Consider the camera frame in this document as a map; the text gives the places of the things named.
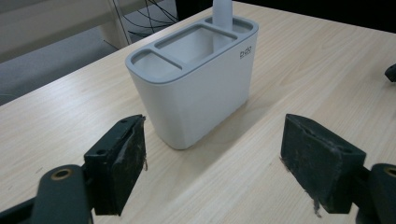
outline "black cable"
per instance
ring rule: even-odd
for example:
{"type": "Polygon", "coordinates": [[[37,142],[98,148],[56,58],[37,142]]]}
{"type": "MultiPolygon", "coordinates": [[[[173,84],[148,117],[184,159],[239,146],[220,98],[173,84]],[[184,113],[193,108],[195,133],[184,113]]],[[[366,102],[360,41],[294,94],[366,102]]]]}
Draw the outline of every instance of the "black cable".
{"type": "MultiPolygon", "coordinates": [[[[148,17],[150,18],[148,0],[145,0],[145,3],[146,3],[146,9],[148,10],[148,17]]],[[[152,28],[151,20],[149,20],[149,25],[151,26],[152,33],[155,33],[155,32],[154,32],[154,28],[152,28]]]]}
{"type": "Polygon", "coordinates": [[[142,16],[151,19],[152,21],[161,22],[161,23],[165,23],[165,24],[169,24],[169,25],[175,24],[174,22],[171,22],[171,21],[157,21],[157,20],[152,19],[151,17],[148,17],[146,14],[144,14],[143,12],[141,12],[139,10],[137,10],[137,12],[140,13],[142,16]]]}
{"type": "Polygon", "coordinates": [[[152,3],[154,6],[158,7],[163,14],[172,22],[177,22],[177,18],[175,16],[173,16],[170,12],[168,12],[167,10],[165,10],[163,7],[160,7],[160,5],[157,4],[157,2],[155,0],[148,0],[150,3],[152,3]]]}
{"type": "Polygon", "coordinates": [[[119,10],[117,9],[117,7],[116,7],[116,12],[117,12],[117,16],[119,16],[119,18],[120,18],[121,27],[122,27],[122,31],[124,32],[124,35],[125,35],[125,38],[126,38],[126,42],[128,43],[128,45],[130,45],[131,43],[129,43],[128,36],[125,33],[125,28],[123,27],[123,24],[122,24],[122,21],[121,21],[121,16],[120,16],[120,13],[119,13],[119,10]]]}
{"type": "Polygon", "coordinates": [[[132,34],[132,35],[137,35],[137,36],[141,36],[141,37],[148,37],[151,34],[144,34],[144,33],[135,33],[132,31],[128,31],[128,33],[132,34]]]}
{"type": "Polygon", "coordinates": [[[158,25],[158,26],[142,26],[139,24],[136,24],[132,21],[130,21],[126,16],[123,16],[125,18],[125,20],[127,20],[128,22],[130,22],[132,25],[138,26],[138,27],[142,27],[142,28],[162,28],[162,27],[168,27],[169,25],[158,25]]]}
{"type": "Polygon", "coordinates": [[[160,5],[158,5],[158,3],[155,0],[149,0],[150,3],[154,4],[156,7],[158,7],[163,13],[168,14],[169,16],[173,17],[175,20],[177,20],[177,18],[172,15],[172,13],[168,12],[166,9],[164,9],[163,7],[160,7],[160,5]]]}

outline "white plastic container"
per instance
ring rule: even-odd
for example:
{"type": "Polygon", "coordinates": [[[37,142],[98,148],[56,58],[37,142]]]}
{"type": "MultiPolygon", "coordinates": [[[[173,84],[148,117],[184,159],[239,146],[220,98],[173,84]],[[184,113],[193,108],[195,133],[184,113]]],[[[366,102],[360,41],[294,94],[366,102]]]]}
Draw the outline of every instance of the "white plastic container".
{"type": "Polygon", "coordinates": [[[233,29],[199,20],[132,52],[125,60],[156,133],[170,147],[192,146],[248,98],[259,26],[233,17],[233,29]],[[230,41],[214,50],[214,39],[230,41]]]}

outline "wood grain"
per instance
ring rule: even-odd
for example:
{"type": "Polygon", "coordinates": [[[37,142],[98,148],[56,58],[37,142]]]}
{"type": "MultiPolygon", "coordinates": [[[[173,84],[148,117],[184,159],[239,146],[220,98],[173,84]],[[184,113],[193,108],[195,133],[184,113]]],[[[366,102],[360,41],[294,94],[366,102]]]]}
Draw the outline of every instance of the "wood grain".
{"type": "MultiPolygon", "coordinates": [[[[234,2],[260,25],[248,101],[192,148],[173,150],[145,124],[148,171],[121,217],[96,223],[354,223],[314,214],[280,162],[287,113],[321,123],[396,164],[396,35],[234,2]]],[[[118,120],[147,115],[126,56],[206,10],[0,107],[0,210],[35,196],[39,178],[83,154],[118,120]]]]}

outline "black mounting bracket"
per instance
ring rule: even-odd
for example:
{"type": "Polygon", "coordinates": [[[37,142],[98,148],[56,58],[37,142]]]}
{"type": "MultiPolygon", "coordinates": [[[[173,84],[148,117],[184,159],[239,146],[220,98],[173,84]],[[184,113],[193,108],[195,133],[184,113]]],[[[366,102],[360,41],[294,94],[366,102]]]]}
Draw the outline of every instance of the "black mounting bracket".
{"type": "Polygon", "coordinates": [[[119,215],[146,164],[145,117],[117,122],[84,155],[85,164],[64,165],[41,177],[37,195],[0,213],[0,223],[92,223],[119,215]]]}
{"type": "Polygon", "coordinates": [[[286,115],[281,160],[331,214],[359,207],[357,223],[396,223],[396,166],[364,168],[366,153],[312,119],[286,115]]]}

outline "metal screw hole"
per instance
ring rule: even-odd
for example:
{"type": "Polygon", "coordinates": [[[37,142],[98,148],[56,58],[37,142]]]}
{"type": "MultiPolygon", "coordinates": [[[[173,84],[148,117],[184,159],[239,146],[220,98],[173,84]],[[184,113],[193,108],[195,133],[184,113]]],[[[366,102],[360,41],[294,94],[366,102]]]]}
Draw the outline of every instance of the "metal screw hole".
{"type": "Polygon", "coordinates": [[[385,172],[386,172],[388,175],[391,175],[391,176],[393,176],[393,177],[396,177],[396,168],[387,167],[387,168],[385,168],[385,172]]]}
{"type": "Polygon", "coordinates": [[[69,177],[72,173],[73,172],[70,169],[62,169],[53,173],[50,178],[52,180],[63,180],[69,177]]]}

